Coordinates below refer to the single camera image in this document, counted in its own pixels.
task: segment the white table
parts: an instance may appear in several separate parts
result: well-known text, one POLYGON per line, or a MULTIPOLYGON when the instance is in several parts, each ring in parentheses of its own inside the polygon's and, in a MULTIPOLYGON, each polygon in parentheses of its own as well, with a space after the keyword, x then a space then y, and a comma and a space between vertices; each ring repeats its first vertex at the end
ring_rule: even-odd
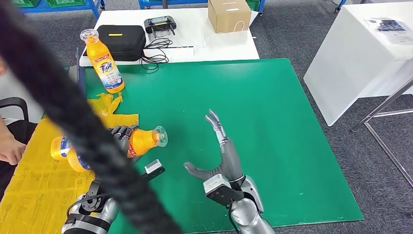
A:
MULTIPOLYGON (((251 22, 256 14, 253 12, 251 22)), ((141 25, 146 19, 172 16, 177 24, 176 35, 167 36, 173 41, 173 47, 193 46, 193 48, 165 49, 169 62, 215 61, 259 59, 255 43, 249 29, 242 33, 214 35, 215 32, 208 19, 207 8, 153 9, 128 11, 103 11, 94 27, 101 25, 141 25)), ((147 44, 154 38, 146 35, 147 44)), ((145 55, 159 54, 159 50, 145 50, 145 55)), ((118 65, 138 64, 136 62, 116 62, 118 65)), ((80 58, 80 66, 91 66, 87 57, 80 58)))
POLYGON ((413 46, 382 41, 365 21, 388 17, 413 29, 412 11, 413 2, 343 6, 304 76, 329 126, 358 98, 389 96, 413 76, 413 46))

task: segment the green mat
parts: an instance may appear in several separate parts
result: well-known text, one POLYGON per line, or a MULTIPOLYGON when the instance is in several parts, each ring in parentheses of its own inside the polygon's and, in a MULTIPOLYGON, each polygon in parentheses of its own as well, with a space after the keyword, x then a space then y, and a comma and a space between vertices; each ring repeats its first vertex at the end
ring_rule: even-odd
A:
MULTIPOLYGON (((169 143, 138 162, 159 159, 166 171, 153 181, 165 208, 185 233, 233 230, 227 210, 207 199, 202 181, 183 163, 212 169, 220 149, 211 125, 214 110, 235 143, 242 168, 260 192, 274 227, 361 220, 348 187, 301 85, 287 59, 163 64, 150 73, 119 66, 126 88, 116 113, 140 114, 140 127, 166 128, 169 143)), ((88 98, 105 92, 86 69, 88 98)), ((119 214, 111 234, 136 233, 119 214)))

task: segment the person's hand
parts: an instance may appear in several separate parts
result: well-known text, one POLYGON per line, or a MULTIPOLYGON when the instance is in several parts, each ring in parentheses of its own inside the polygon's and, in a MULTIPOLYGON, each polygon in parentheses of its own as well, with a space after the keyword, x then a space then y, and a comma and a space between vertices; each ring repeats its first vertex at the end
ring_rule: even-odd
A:
POLYGON ((25 149, 26 145, 14 139, 13 135, 0 137, 0 161, 16 165, 25 149))

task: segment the black cable cord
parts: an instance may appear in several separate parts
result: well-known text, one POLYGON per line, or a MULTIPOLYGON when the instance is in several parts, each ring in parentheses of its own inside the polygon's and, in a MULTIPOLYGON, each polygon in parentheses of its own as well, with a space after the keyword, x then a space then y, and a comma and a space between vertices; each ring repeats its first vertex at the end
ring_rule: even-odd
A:
POLYGON ((94 198, 103 197, 103 196, 109 196, 109 194, 98 194, 98 195, 85 197, 85 198, 82 198, 81 200, 75 201, 72 205, 69 206, 69 208, 67 208, 67 210, 66 210, 66 217, 69 217, 70 209, 71 209, 73 206, 75 206, 76 204, 82 203, 82 202, 84 202, 84 201, 89 201, 89 200, 92 200, 92 199, 94 199, 94 198))
POLYGON ((237 232, 237 234, 240 234, 240 231, 238 230, 237 225, 235 224, 234 220, 232 219, 231 209, 232 209, 232 203, 228 206, 228 218, 229 218, 229 221, 231 222, 232 226, 234 227, 235 231, 237 232))
POLYGON ((0 22, 1 57, 49 119, 69 137, 125 218, 142 234, 181 234, 156 193, 93 113, 79 87, 11 1, 0 0, 0 22))
POLYGON ((158 49, 162 52, 162 54, 154 55, 151 57, 147 57, 144 54, 141 58, 141 66, 146 70, 153 71, 153 70, 158 69, 160 64, 169 62, 169 58, 167 57, 165 52, 162 50, 162 48, 168 48, 170 45, 172 45, 172 43, 173 42, 169 40, 168 38, 158 38, 158 39, 153 40, 151 43, 145 46, 144 49, 158 49), (155 67, 144 66, 143 62, 148 63, 148 64, 155 64, 155 67))

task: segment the yellow plastic bag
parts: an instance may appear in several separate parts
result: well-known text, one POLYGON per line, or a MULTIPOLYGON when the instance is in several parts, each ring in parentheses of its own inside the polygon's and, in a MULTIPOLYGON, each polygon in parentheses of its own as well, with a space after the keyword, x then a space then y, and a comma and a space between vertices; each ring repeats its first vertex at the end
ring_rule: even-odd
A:
POLYGON ((118 97, 113 99, 113 95, 101 93, 97 95, 99 99, 89 99, 89 103, 92 106, 94 112, 100 117, 106 127, 112 128, 119 125, 120 122, 128 123, 123 125, 138 124, 139 115, 122 115, 113 114, 119 104, 122 102, 122 95, 118 93, 118 97))
MULTIPOLYGON (((120 94, 100 94, 89 103, 107 127, 138 124, 138 115, 113 114, 121 101, 120 94)), ((92 172, 75 172, 50 156, 52 140, 61 135, 47 118, 37 125, 0 203, 0 234, 59 234, 66 209, 87 192, 92 172)))

